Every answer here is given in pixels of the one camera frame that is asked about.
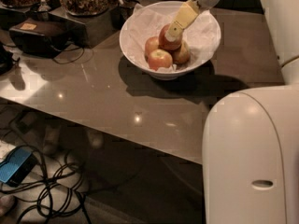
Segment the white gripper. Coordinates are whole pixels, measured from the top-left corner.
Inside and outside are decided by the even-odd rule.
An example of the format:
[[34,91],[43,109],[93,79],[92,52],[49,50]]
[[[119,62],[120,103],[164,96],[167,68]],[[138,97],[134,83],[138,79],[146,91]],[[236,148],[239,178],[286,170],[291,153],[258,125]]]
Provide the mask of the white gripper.
[[220,0],[191,0],[184,2],[165,32],[164,37],[166,40],[169,42],[179,40],[184,30],[198,17],[200,8],[211,9],[219,2]]

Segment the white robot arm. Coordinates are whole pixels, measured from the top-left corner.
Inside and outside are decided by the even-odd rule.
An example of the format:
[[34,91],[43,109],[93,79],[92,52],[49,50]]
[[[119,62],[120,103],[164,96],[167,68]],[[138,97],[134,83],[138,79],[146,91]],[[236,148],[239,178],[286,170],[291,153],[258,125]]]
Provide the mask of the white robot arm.
[[237,91],[203,131],[206,224],[299,224],[299,0],[260,0],[284,83]]

